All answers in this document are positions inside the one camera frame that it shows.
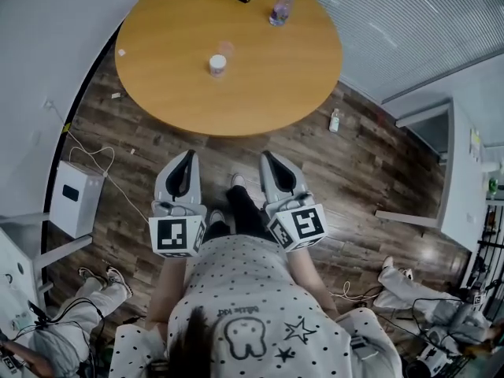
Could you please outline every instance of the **black star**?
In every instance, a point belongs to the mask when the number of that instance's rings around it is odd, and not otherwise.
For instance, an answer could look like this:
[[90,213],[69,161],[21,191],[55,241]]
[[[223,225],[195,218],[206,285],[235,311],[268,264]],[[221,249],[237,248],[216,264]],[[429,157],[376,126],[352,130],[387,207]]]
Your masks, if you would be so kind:
[[282,358],[283,362],[285,362],[288,358],[294,358],[294,355],[291,354],[291,347],[289,347],[285,351],[283,351],[282,349],[278,348],[278,351],[280,352],[280,354],[277,354],[275,357]]
[[312,335],[317,331],[310,331],[305,328],[305,318],[302,318],[298,324],[288,324],[284,322],[287,326],[287,331],[289,334],[284,340],[289,340],[293,337],[299,337],[299,339],[306,344],[308,342],[307,335]]

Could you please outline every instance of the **wooden floor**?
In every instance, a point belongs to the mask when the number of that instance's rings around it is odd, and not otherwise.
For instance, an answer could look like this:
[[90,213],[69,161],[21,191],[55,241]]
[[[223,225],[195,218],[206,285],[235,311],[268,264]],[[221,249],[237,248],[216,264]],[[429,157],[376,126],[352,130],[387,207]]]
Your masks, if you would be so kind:
[[[116,92],[122,97],[111,99]],[[340,113],[338,134],[328,131],[334,108]],[[412,268],[415,280],[437,289],[456,284],[464,271],[468,252],[449,239],[373,216],[376,209],[386,209],[434,217],[443,170],[435,155],[410,133],[397,129],[381,109],[342,84],[297,124],[250,138],[214,138],[176,130],[139,108],[121,86],[111,50],[83,97],[71,131],[88,150],[113,147],[116,160],[110,175],[146,216],[156,175],[184,150],[198,152],[203,202],[209,209],[226,210],[224,193],[235,172],[246,177],[252,198],[262,204],[260,153],[271,150],[291,159],[324,205],[329,237],[311,253],[333,293],[341,293],[345,281],[350,282],[349,295],[378,285],[376,277],[388,255],[395,257],[397,266]],[[68,160],[75,145],[68,137],[62,159]],[[103,168],[110,158],[109,150],[97,156]],[[93,168],[90,158],[76,150],[72,161]],[[49,248],[63,239],[54,228],[49,235]],[[151,251],[148,226],[109,181],[103,188],[93,238],[88,248],[49,267],[55,285],[50,296],[59,304],[75,293],[80,265],[101,272],[107,264],[118,267],[135,296],[107,318],[105,334],[111,337],[117,324],[145,315],[162,258]],[[342,312],[352,306],[336,301]]]

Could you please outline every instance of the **foot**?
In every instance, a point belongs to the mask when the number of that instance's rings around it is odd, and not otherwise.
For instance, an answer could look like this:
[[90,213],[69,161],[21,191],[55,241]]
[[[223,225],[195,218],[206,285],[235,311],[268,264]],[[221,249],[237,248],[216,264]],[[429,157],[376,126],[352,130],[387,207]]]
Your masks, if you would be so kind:
[[245,178],[243,178],[243,175],[241,175],[239,173],[236,173],[235,175],[233,175],[233,177],[231,179],[231,187],[235,187],[235,186],[243,186],[246,189],[246,182],[245,182]]
[[215,224],[219,221],[222,221],[223,223],[226,222],[226,220],[224,219],[224,214],[220,210],[214,210],[210,214],[209,224],[212,225],[212,224]]
[[394,258],[392,256],[387,256],[385,258],[384,263],[381,266],[381,269],[383,270],[388,267],[391,267],[391,268],[394,267]]
[[94,277],[102,285],[102,290],[105,287],[107,287],[107,280],[105,280],[103,277],[101,277],[97,274],[94,274],[90,269],[82,267],[82,268],[78,268],[77,272],[79,273],[79,276],[81,276],[84,281],[86,281],[90,277]]
[[408,279],[410,279],[410,280],[413,279],[413,270],[411,270],[411,269],[400,269],[399,272],[401,272]]
[[110,284],[122,284],[128,292],[128,298],[133,296],[133,290],[126,284],[126,280],[124,280],[124,276],[119,270],[113,266],[109,266],[107,268],[107,277],[109,277]]

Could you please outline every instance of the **round wooden table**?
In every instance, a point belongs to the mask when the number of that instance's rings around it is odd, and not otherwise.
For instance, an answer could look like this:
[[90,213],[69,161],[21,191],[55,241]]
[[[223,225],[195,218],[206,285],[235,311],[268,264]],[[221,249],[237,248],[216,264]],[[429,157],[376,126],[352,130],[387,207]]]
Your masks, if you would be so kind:
[[[130,96],[152,116],[206,135],[253,135],[313,112],[332,92],[342,51],[316,0],[294,0],[283,27],[276,0],[140,0],[116,43]],[[209,74],[222,42],[234,46],[226,73]]]

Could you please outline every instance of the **water bottle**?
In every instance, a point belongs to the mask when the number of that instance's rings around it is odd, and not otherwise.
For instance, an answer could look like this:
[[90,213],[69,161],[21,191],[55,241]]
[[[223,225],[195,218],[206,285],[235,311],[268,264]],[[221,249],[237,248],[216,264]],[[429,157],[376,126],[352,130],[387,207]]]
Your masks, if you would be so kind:
[[284,25],[291,13],[293,2],[294,0],[278,0],[269,16],[269,23],[275,27]]

